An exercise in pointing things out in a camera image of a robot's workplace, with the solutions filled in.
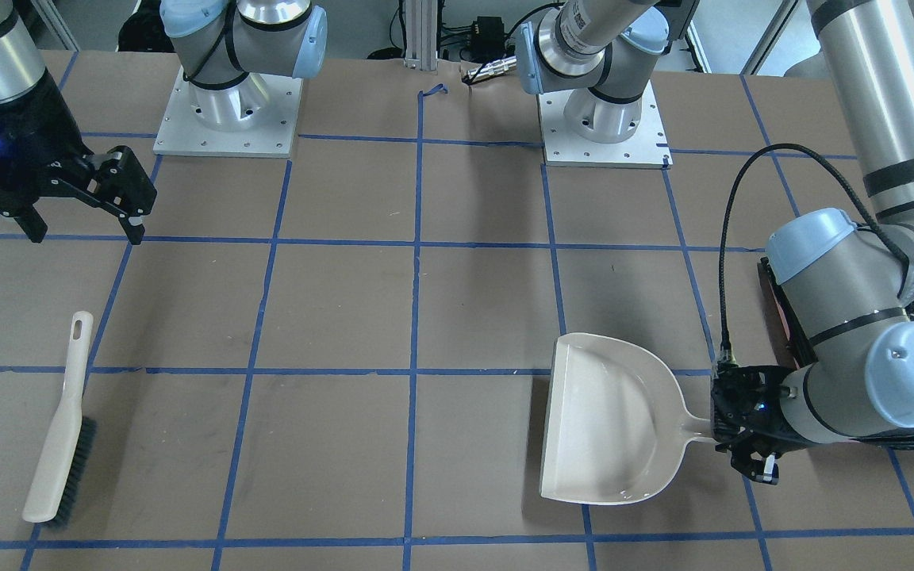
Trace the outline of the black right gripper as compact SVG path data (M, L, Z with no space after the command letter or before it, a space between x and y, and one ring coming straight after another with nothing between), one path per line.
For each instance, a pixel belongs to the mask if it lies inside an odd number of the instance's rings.
M140 245L143 220L157 191L127 146L94 155L53 79L0 104L0 216L11 218L32 243L48 226L37 212L41 197L73 197L120 217L131 243Z

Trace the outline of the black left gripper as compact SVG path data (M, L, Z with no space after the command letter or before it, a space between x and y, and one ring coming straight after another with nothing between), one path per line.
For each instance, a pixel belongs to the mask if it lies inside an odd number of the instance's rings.
M739 366L719 362L711 383L716 450L730 452L730 466L755 483L777 485L778 455L797 450L797 432L785 420L783 381L789 366ZM754 453L761 458L752 458Z

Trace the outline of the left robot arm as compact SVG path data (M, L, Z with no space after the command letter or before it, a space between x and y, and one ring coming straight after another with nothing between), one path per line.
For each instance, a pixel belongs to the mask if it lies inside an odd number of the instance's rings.
M809 1L874 212L820 209L773 232L766 260L788 325L815 362L739 366L721 329L712 416L686 406L667 365L618 339L555 343L540 494L631 504L659 494L690 443L732 456L775 485L777 461L812 446L875 437L914 442L914 19L906 1Z

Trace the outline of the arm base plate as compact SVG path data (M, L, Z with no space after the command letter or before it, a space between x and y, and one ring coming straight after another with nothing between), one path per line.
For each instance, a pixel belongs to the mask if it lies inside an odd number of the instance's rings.
M667 169L674 165L653 83L617 105L587 88L537 95L545 163L553 167Z
M276 158L293 154L304 80L249 75L239 86L203 90L175 76L153 151L157 155Z

